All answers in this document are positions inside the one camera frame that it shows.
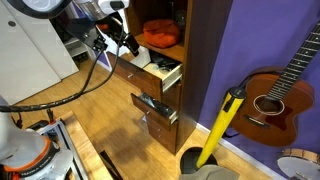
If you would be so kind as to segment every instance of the black cable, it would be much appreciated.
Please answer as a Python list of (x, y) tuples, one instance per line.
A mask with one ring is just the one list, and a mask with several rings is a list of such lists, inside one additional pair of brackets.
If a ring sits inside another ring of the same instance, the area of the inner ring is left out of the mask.
[(64, 99), (61, 99), (61, 100), (58, 100), (58, 101), (54, 101), (54, 102), (49, 102), (49, 103), (46, 103), (46, 104), (28, 105), (28, 106), (0, 106), (0, 112), (30, 112), (30, 111), (39, 111), (39, 110), (43, 110), (43, 109), (57, 107), (57, 106), (66, 104), (68, 102), (71, 102), (71, 101), (79, 98), (81, 95), (84, 95), (84, 94), (86, 94), (88, 92), (91, 92), (91, 91), (99, 88), (103, 84), (105, 84), (111, 78), (111, 76), (112, 76), (112, 74), (113, 74), (113, 72), (114, 72), (114, 70), (116, 68), (117, 62), (118, 62), (120, 43), (121, 43), (122, 36), (124, 34), (124, 28), (123, 28), (122, 23), (120, 23), (120, 25), (121, 25), (122, 31), (121, 31), (121, 35), (120, 35), (120, 38), (119, 38), (119, 41), (118, 41), (118, 44), (117, 44), (118, 47), (117, 47), (117, 53), (116, 53), (116, 62), (115, 62), (114, 67), (112, 68), (110, 74), (108, 75), (108, 77), (103, 82), (101, 82), (97, 86), (95, 86), (93, 88), (90, 88), (90, 89), (85, 91), (85, 89), (87, 88), (87, 86), (89, 84), (91, 76), (93, 74), (94, 67), (95, 67), (99, 57), (103, 53), (105, 47), (102, 48), (102, 50), (99, 52), (98, 56), (96, 57), (95, 61), (91, 65), (91, 68), (90, 68), (90, 70), (88, 72), (87, 79), (86, 79), (83, 87), (81, 88), (81, 90), (78, 93), (75, 93), (75, 94), (73, 94), (73, 95), (71, 95), (71, 96), (69, 96), (67, 98), (64, 98)]

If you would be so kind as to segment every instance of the guitar neck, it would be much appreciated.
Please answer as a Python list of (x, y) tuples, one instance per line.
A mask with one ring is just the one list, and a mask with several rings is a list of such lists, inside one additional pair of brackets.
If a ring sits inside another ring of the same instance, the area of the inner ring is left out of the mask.
[(309, 65), (319, 50), (320, 21), (293, 56), (288, 66), (285, 68), (279, 79), (269, 91), (268, 96), (277, 100), (282, 99), (292, 88), (293, 84), (299, 79), (302, 72)]

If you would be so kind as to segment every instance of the guitar body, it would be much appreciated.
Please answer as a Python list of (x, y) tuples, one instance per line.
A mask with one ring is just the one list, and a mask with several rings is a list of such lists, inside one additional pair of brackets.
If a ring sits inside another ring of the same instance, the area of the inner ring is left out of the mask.
[(313, 105), (313, 88), (305, 81), (297, 80), (286, 96), (273, 104), (279, 106), (277, 113), (266, 113), (263, 102), (270, 88), (279, 79), (277, 74), (253, 76), (246, 85), (247, 98), (231, 121), (231, 126), (240, 134), (269, 146), (287, 146), (297, 137), (297, 115)]

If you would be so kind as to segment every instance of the guitar sound hole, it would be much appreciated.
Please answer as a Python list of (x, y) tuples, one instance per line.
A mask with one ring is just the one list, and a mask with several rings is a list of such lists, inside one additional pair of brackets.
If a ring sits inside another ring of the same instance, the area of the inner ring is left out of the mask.
[(266, 95), (257, 97), (254, 100), (254, 106), (258, 111), (267, 115), (278, 115), (284, 109), (282, 101), (269, 99)]

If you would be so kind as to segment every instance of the open drawer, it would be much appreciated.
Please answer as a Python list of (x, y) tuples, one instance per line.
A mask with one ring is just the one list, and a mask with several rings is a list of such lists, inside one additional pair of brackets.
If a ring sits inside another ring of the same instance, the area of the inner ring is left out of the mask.
[[(115, 64), (115, 55), (107, 52), (108, 59), (112, 66)], [(171, 71), (163, 71), (157, 64), (149, 63), (140, 68), (130, 61), (118, 58), (115, 73), (127, 80), (142, 92), (162, 101), (162, 95), (182, 76), (182, 64), (177, 65)]]
[(136, 96), (131, 93), (133, 104), (147, 116), (147, 120), (153, 120), (166, 130), (171, 130), (172, 124), (177, 120), (177, 111), (157, 101), (150, 102), (150, 97), (145, 93)]

